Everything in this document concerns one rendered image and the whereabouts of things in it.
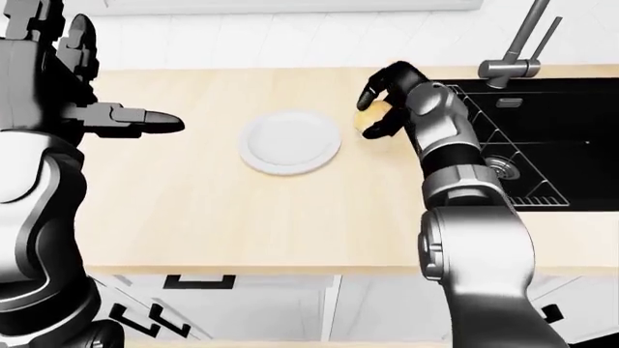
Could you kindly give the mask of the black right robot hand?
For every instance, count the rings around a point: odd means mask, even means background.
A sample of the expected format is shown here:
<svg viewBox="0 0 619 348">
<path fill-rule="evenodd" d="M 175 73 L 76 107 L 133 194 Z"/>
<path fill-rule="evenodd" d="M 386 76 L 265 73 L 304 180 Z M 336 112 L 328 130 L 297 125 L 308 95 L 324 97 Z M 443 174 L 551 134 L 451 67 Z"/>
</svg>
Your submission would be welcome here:
<svg viewBox="0 0 619 348">
<path fill-rule="evenodd" d="M 384 91 L 387 92 L 387 97 L 383 101 L 392 108 L 380 121 L 375 121 L 363 130 L 362 136 L 366 139 L 376 139 L 396 135 L 410 119 L 409 109 L 405 105 L 409 92 L 426 82 L 429 82 L 429 79 L 405 61 L 392 63 L 369 77 L 368 83 L 357 100 L 357 109 L 359 111 L 368 109 L 370 104 Z"/>
</svg>

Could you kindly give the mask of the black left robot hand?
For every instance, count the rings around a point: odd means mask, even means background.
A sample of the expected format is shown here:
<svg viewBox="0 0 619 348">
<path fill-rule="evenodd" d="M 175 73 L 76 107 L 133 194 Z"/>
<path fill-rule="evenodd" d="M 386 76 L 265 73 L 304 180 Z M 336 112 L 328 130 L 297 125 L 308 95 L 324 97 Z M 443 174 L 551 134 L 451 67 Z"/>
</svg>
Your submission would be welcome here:
<svg viewBox="0 0 619 348">
<path fill-rule="evenodd" d="M 96 29 L 85 14 L 70 23 L 63 0 L 6 0 L 0 37 L 0 131 L 34 131 L 79 144 L 83 135 L 139 138 L 179 132 L 184 122 L 163 112 L 98 101 Z"/>
</svg>

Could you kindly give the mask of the white round plate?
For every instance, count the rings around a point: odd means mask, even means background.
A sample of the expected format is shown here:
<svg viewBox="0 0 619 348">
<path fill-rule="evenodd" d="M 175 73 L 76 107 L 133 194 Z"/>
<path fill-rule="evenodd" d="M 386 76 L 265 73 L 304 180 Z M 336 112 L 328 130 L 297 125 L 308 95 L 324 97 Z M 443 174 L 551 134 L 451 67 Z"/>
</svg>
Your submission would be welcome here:
<svg viewBox="0 0 619 348">
<path fill-rule="evenodd" d="M 341 146 L 338 125 L 316 112 L 284 110 L 261 115 L 242 127 L 242 162 L 271 176 L 298 176 L 327 165 Z"/>
</svg>

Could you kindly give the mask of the grey metal faucet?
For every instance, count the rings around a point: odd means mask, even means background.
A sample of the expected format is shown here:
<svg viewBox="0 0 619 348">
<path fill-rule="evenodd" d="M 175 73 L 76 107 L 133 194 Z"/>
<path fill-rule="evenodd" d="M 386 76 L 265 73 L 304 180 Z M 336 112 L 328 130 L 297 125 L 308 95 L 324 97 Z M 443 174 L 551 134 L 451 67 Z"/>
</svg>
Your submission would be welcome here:
<svg viewBox="0 0 619 348">
<path fill-rule="evenodd" d="M 484 60 L 480 64 L 478 77 L 485 80 L 487 86 L 492 89 L 505 89 L 512 79 L 531 78 L 539 73 L 541 70 L 539 57 L 563 17 L 557 16 L 553 19 L 531 57 L 521 59 L 520 54 L 549 3 L 550 0 L 535 0 L 503 57 L 500 60 Z"/>
</svg>

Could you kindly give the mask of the silver sink drain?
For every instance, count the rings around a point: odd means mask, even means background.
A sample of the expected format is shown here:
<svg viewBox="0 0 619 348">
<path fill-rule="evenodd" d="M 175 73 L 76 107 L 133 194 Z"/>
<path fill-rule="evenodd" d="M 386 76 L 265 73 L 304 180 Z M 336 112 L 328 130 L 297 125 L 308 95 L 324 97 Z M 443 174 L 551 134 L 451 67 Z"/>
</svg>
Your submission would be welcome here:
<svg viewBox="0 0 619 348">
<path fill-rule="evenodd" d="M 520 178 L 520 171 L 513 161 L 500 156 L 488 156 L 486 165 L 494 170 L 498 179 L 513 181 Z"/>
</svg>

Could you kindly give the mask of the black kitchen sink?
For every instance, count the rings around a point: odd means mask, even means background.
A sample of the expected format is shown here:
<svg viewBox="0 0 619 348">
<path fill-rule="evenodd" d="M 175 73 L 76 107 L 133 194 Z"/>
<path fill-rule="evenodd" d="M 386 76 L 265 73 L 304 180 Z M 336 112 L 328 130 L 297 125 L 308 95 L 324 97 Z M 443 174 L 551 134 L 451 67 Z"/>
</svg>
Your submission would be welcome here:
<svg viewBox="0 0 619 348">
<path fill-rule="evenodd" d="M 472 98 L 570 202 L 522 212 L 619 212 L 619 77 L 444 80 Z M 497 108 L 500 98 L 522 98 Z"/>
</svg>

